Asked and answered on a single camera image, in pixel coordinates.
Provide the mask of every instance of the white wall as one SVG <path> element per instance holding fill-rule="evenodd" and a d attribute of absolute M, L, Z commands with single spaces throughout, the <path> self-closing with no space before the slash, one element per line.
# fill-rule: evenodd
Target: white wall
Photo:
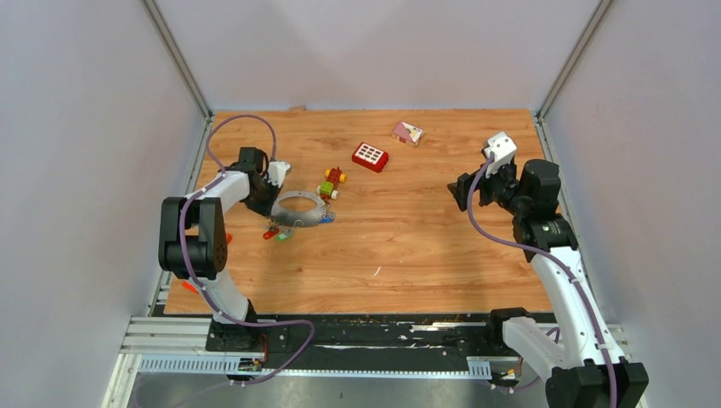
<path fill-rule="evenodd" d="M 202 119 L 138 1 L 0 2 L 0 400 L 98 406 Z"/>
<path fill-rule="evenodd" d="M 218 109 L 537 109 L 598 0 L 158 0 Z"/>
<path fill-rule="evenodd" d="M 718 406 L 721 3 L 618 1 L 548 119 L 650 406 Z"/>

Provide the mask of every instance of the colorful toy vehicle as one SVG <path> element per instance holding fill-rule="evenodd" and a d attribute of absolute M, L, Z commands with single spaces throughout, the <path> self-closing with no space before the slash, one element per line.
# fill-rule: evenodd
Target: colorful toy vehicle
<path fill-rule="evenodd" d="M 338 184 L 345 183 L 345 179 L 345 174 L 343 174 L 340 167 L 329 168 L 326 170 L 326 181 L 315 189 L 315 193 L 320 196 L 323 201 L 329 201 L 331 199 L 337 200 Z"/>

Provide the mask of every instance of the wooden table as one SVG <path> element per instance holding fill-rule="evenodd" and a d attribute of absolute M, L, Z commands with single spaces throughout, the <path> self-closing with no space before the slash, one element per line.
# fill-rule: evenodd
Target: wooden table
<path fill-rule="evenodd" d="M 215 123 L 235 113 L 219 113 Z M 287 241 L 264 240 L 268 220 L 243 205 L 226 214 L 226 232 L 233 235 L 228 267 L 259 313 L 451 313 L 514 306 L 551 310 L 522 251 L 480 236 L 446 188 L 461 173 L 479 167 L 484 141 L 502 130 L 518 145 L 519 169 L 526 160 L 543 157 L 529 111 L 253 113 L 273 124 L 276 156 L 292 164 L 284 190 L 315 191 L 330 167 L 340 167 L 348 177 L 332 202 L 335 222 L 296 229 Z M 426 131 L 418 147 L 390 137 L 399 120 Z M 270 141 L 263 123 L 241 119 L 218 131 L 211 148 L 230 164 L 241 146 L 270 153 Z M 390 154 L 381 173 L 350 160 L 360 142 Z M 206 156 L 199 185 L 216 171 Z M 294 208 L 304 204 L 284 202 Z M 490 233 L 513 240 L 510 214 L 496 205 L 474 211 Z M 199 295 L 173 282 L 167 313 L 208 311 Z"/>

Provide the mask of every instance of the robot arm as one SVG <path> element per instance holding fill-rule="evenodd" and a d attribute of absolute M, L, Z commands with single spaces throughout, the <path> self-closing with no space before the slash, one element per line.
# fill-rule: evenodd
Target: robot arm
<path fill-rule="evenodd" d="M 563 347 L 552 342 L 522 308 L 491 311 L 487 340 L 499 348 L 515 350 L 529 363 L 546 383 L 546 396 L 552 408 L 604 402 L 608 406 L 612 380 L 605 364 L 607 351 L 617 379 L 619 406 L 636 406 L 648 376 L 643 364 L 626 361 L 609 334 L 588 286 L 573 230 L 556 213 L 560 192 L 558 166 L 545 160 L 529 160 L 520 180 L 516 179 L 516 146 L 503 132 L 490 138 L 483 152 L 487 157 L 492 154 L 493 161 L 475 185 L 480 190 L 480 205 L 495 202 L 514 215 L 516 245 L 509 245 L 524 247 L 526 260 L 548 293 L 564 341 Z M 448 184 L 461 211 L 467 209 L 475 176 L 476 173 L 465 173 L 456 183 Z M 568 266 L 573 277 L 551 258 L 529 250 L 534 248 L 550 253 Z"/>
<path fill-rule="evenodd" d="M 224 215 L 235 204 L 242 202 L 248 209 L 268 217 L 290 170 L 291 166 L 286 162 L 267 162 L 263 151 L 243 147 L 238 161 L 216 176 L 209 184 L 213 187 L 203 191 L 190 204 L 186 215 L 185 229 L 196 226 L 198 230 L 197 235 L 186 235 L 188 254 L 198 280 L 219 308 L 237 319 L 246 320 L 253 311 L 225 268 L 228 244 Z M 190 276 L 180 246 L 179 215 L 189 196 L 168 197 L 162 203 L 161 213 L 160 265 L 182 280 L 188 280 Z M 213 319 L 222 324 L 231 323 L 216 312 L 213 312 Z"/>

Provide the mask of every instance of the red box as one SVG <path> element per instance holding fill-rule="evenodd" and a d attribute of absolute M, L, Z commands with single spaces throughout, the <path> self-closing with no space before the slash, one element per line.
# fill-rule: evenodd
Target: red box
<path fill-rule="evenodd" d="M 388 152 L 364 142 L 358 144 L 358 148 L 355 149 L 350 158 L 353 160 L 353 163 L 360 164 L 367 169 L 380 173 L 386 163 L 388 163 L 389 156 Z"/>

